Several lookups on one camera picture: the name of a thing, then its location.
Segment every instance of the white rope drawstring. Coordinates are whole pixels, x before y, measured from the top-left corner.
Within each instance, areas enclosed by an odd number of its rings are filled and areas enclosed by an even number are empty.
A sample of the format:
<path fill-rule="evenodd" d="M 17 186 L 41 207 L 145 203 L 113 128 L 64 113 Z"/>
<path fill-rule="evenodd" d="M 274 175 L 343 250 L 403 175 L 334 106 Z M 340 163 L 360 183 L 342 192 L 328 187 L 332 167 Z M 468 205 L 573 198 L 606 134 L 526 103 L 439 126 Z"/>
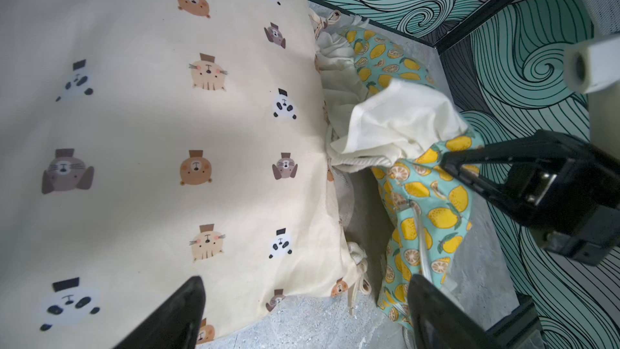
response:
<path fill-rule="evenodd" d="M 372 287 L 370 286 L 370 280 L 368 279 L 368 261 L 366 260 L 366 258 L 368 257 L 366 255 L 366 252 L 360 248 L 359 245 L 357 245 L 357 243 L 354 242 L 347 242 L 346 245 L 348 246 L 349 249 L 349 253 L 351 254 L 351 257 L 353 258 L 353 261 L 355 261 L 355 264 L 357 264 L 357 271 L 358 274 L 360 275 L 360 278 L 353 283 L 353 285 L 351 287 L 349 287 L 348 290 L 348 299 L 347 299 L 347 304 L 348 304 L 348 308 L 349 308 L 349 315 L 351 315 L 352 317 L 355 316 L 355 304 L 357 303 L 357 293 L 360 292 L 364 295 L 368 295 L 370 294 L 370 291 L 372 290 Z"/>

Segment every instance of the white cloth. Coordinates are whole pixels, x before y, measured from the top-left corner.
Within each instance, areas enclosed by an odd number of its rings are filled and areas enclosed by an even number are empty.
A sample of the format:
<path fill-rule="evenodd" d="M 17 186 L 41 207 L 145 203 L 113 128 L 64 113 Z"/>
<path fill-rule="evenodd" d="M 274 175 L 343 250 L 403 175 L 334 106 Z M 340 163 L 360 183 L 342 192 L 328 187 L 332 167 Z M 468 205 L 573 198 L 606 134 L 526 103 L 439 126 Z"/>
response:
<path fill-rule="evenodd" d="M 327 153 L 333 166 L 347 172 L 389 167 L 400 158 L 417 158 L 433 143 L 468 128 L 447 96 L 412 81 L 393 79 L 364 101 L 368 89 L 357 75 L 348 41 L 321 33 L 317 45 L 330 120 Z"/>

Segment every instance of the seal face print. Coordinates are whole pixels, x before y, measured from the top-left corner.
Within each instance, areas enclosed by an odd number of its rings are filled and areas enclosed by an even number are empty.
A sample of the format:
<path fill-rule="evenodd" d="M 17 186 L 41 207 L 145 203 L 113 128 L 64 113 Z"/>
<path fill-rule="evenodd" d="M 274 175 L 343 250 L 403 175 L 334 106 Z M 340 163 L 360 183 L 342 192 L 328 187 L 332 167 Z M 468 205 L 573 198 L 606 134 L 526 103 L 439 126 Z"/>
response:
<path fill-rule="evenodd" d="M 39 327 L 46 332 L 56 324 L 76 323 L 87 315 L 97 314 L 101 308 L 94 305 L 93 295 L 79 287 L 79 277 L 52 283 L 55 296 L 46 304 L 49 320 Z"/>
<path fill-rule="evenodd" d="M 207 18 L 211 18 L 209 15 L 209 3 L 206 0 L 177 0 L 179 2 L 179 10 L 185 10 L 190 14 L 197 16 L 206 16 Z"/>
<path fill-rule="evenodd" d="M 224 88 L 228 72 L 215 64 L 215 57 L 200 53 L 200 60 L 190 64 L 192 88 L 217 90 Z"/>
<path fill-rule="evenodd" d="M 278 229 L 275 231 L 276 238 L 271 245 L 271 253 L 269 259 L 275 256 L 290 255 L 293 253 L 291 249 L 291 239 L 286 234 L 286 228 Z"/>

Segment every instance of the animal print fabric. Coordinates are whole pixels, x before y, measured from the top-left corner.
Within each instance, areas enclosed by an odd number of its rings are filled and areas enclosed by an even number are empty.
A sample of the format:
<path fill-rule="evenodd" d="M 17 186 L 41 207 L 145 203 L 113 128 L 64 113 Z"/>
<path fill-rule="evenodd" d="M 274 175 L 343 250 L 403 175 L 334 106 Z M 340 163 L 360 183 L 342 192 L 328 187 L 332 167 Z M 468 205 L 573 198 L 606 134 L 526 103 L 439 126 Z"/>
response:
<path fill-rule="evenodd" d="M 356 282 L 306 0 L 1 3 L 0 347 L 114 347 L 194 275 L 199 344 Z"/>

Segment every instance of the lemon print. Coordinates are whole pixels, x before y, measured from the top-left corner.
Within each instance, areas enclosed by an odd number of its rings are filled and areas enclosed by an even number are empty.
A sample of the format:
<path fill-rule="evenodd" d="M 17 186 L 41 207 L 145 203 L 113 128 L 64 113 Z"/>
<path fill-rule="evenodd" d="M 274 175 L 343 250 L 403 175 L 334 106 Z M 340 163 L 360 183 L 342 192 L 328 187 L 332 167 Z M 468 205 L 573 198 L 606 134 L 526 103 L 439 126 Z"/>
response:
<path fill-rule="evenodd" d="M 451 233 L 443 238 L 443 240 L 437 245 L 437 250 L 439 253 L 447 252 L 454 253 L 456 249 L 461 245 L 463 241 L 462 236 L 457 236 L 457 233 Z"/>
<path fill-rule="evenodd" d="M 445 195 L 441 194 L 441 191 L 439 191 L 438 181 L 431 182 L 430 188 L 433 189 L 433 193 L 437 196 L 437 198 L 448 199 Z"/>
<path fill-rule="evenodd" d="M 392 322 L 396 322 L 398 320 L 398 311 L 396 307 L 392 307 L 389 311 L 388 317 L 392 320 Z"/>
<path fill-rule="evenodd" d="M 404 284 L 399 284 L 399 286 L 396 288 L 396 291 L 394 291 L 394 296 L 401 303 L 407 303 L 407 286 L 405 286 Z"/>
<path fill-rule="evenodd" d="M 346 34 L 346 40 L 347 40 L 349 43 L 352 43 L 352 42 L 355 40 L 355 36 L 357 36 L 357 31 L 349 31 L 349 32 Z"/>
<path fill-rule="evenodd" d="M 386 299 L 387 299 L 387 303 L 388 304 L 396 304 L 396 301 L 392 298 L 392 296 L 389 294 L 389 291 L 387 288 L 383 287 L 385 289 L 384 294 L 386 295 Z"/>
<path fill-rule="evenodd" d="M 476 176 L 480 175 L 480 169 L 474 165 L 462 165 L 461 168 L 464 168 L 465 170 L 469 171 L 473 175 L 476 175 Z"/>
<path fill-rule="evenodd" d="M 437 273 L 446 273 L 448 265 L 450 264 L 449 257 L 442 257 L 430 263 L 430 268 Z"/>
<path fill-rule="evenodd" d="M 436 207 L 429 212 L 430 221 L 439 229 L 452 228 L 459 221 L 459 217 L 446 207 Z"/>
<path fill-rule="evenodd" d="M 396 207 L 407 205 L 407 199 L 395 191 L 392 192 L 392 202 Z"/>
<path fill-rule="evenodd" d="M 452 181 L 454 179 L 450 174 L 446 173 L 446 171 L 439 166 L 433 167 L 433 170 L 438 172 L 439 177 L 444 181 Z"/>
<path fill-rule="evenodd" d="M 430 197 L 430 191 L 422 182 L 407 183 L 405 190 L 414 197 Z"/>
<path fill-rule="evenodd" d="M 386 67 L 384 67 L 384 68 L 383 68 L 383 71 L 384 71 L 385 73 L 396 73 L 396 72 L 398 72 L 398 69 L 399 69 L 399 66 L 398 66 L 398 65 L 396 65 L 396 64 L 392 64 L 392 65 L 390 65 L 390 66 L 386 66 Z"/>
<path fill-rule="evenodd" d="M 382 180 L 386 175 L 383 170 L 378 167 L 371 167 L 370 170 L 373 172 L 375 178 L 377 178 L 378 180 Z"/>
<path fill-rule="evenodd" d="M 409 59 L 409 58 L 402 58 L 402 59 L 400 60 L 400 63 L 401 63 L 401 64 L 405 64 L 405 67 L 406 67 L 407 69 L 410 69 L 410 70 L 420 70 L 420 66 L 418 65 L 418 63 L 417 63 L 417 62 L 415 62 L 415 61 L 414 61 L 414 60 L 412 60 L 412 59 Z"/>
<path fill-rule="evenodd" d="M 390 49 L 387 52 L 387 55 L 388 55 L 389 58 L 393 59 L 393 58 L 400 58 L 400 57 L 402 57 L 403 53 L 402 53 L 402 51 L 399 51 L 399 50 L 396 50 L 396 49 Z"/>
<path fill-rule="evenodd" d="M 446 147 L 450 151 L 463 151 L 471 147 L 471 138 L 467 136 L 455 137 L 451 141 L 446 142 Z"/>
<path fill-rule="evenodd" d="M 362 69 L 358 69 L 357 70 L 357 74 L 360 76 L 362 81 L 366 81 L 366 80 L 368 80 L 368 77 L 370 77 L 370 74 L 372 74 L 372 72 L 370 71 L 370 69 L 365 67 L 365 68 L 362 68 Z"/>
<path fill-rule="evenodd" d="M 375 48 L 370 52 L 370 59 L 375 59 L 382 55 L 386 50 L 385 44 L 376 45 Z"/>
<path fill-rule="evenodd" d="M 394 240 L 396 244 L 398 244 L 398 246 L 402 248 L 402 244 L 400 243 L 400 235 L 398 234 L 398 229 L 394 229 L 394 231 L 392 232 L 392 240 Z"/>
<path fill-rule="evenodd" d="M 386 269 L 386 283 L 392 283 L 394 281 L 395 275 L 392 267 L 387 266 Z"/>
<path fill-rule="evenodd" d="M 405 251 L 405 260 L 410 265 L 416 267 L 420 265 L 420 251 L 417 249 L 408 249 Z"/>
<path fill-rule="evenodd" d="M 394 206 L 394 202 L 392 201 L 391 194 L 390 194 L 390 195 L 387 195 L 387 194 L 386 194 L 386 195 L 383 197 L 383 199 L 385 199 L 386 204 L 387 204 L 388 206 L 391 206 L 391 207 L 393 207 L 393 206 Z"/>
<path fill-rule="evenodd" d="M 413 165 L 413 166 L 414 166 L 415 172 L 418 173 L 419 175 L 427 176 L 428 174 L 431 173 L 430 168 L 427 168 L 424 166 L 418 166 L 418 165 Z"/>
<path fill-rule="evenodd" d="M 392 184 L 390 184 L 389 181 L 386 181 L 383 184 L 383 189 L 388 193 L 388 194 L 392 194 Z"/>
<path fill-rule="evenodd" d="M 430 236 L 429 230 L 426 228 L 424 228 L 424 237 L 427 241 L 427 249 L 430 249 L 433 246 L 433 237 Z"/>
<path fill-rule="evenodd" d="M 355 67 L 363 67 L 368 64 L 368 58 L 362 57 L 355 62 Z"/>
<path fill-rule="evenodd" d="M 413 217 L 404 220 L 400 224 L 400 229 L 402 230 L 402 235 L 405 237 L 405 240 L 415 240 L 418 237 L 418 232 L 415 230 L 415 219 Z"/>
<path fill-rule="evenodd" d="M 430 146 L 430 149 L 428 149 L 425 153 L 422 154 L 421 157 L 415 160 L 415 163 L 431 164 L 433 162 L 436 162 L 439 159 L 438 151 L 438 147 L 433 144 L 432 146 Z"/>
<path fill-rule="evenodd" d="M 407 72 L 407 73 L 400 74 L 400 78 L 405 79 L 405 80 L 420 80 L 420 75 L 417 73 Z"/>
<path fill-rule="evenodd" d="M 409 167 L 400 162 L 396 162 L 394 166 L 389 169 L 389 177 L 393 180 L 404 182 L 409 178 L 409 175 Z"/>
<path fill-rule="evenodd" d="M 418 203 L 413 200 L 409 200 L 409 207 L 411 207 L 411 209 L 415 211 L 418 218 L 420 218 L 420 216 L 422 215 L 422 209 L 420 208 L 420 205 L 418 205 Z"/>
<path fill-rule="evenodd" d="M 377 33 L 374 32 L 374 31 L 366 30 L 366 31 L 364 31 L 364 39 L 368 41 L 368 39 L 372 38 L 376 34 Z"/>
<path fill-rule="evenodd" d="M 450 191 L 448 198 L 456 210 L 461 213 L 467 209 L 467 206 L 469 205 L 469 195 L 467 194 L 467 190 L 465 190 L 462 185 L 459 185 Z"/>
<path fill-rule="evenodd" d="M 405 265 L 405 263 L 402 262 L 402 259 L 400 258 L 400 253 L 396 255 L 395 262 L 396 262 L 396 268 L 402 274 L 402 278 L 405 279 L 406 281 L 410 281 L 411 271 L 409 271 L 409 269 L 407 268 L 407 265 Z"/>
<path fill-rule="evenodd" d="M 387 88 L 390 81 L 392 81 L 392 76 L 389 74 L 382 74 L 379 76 L 379 85 L 383 88 Z"/>

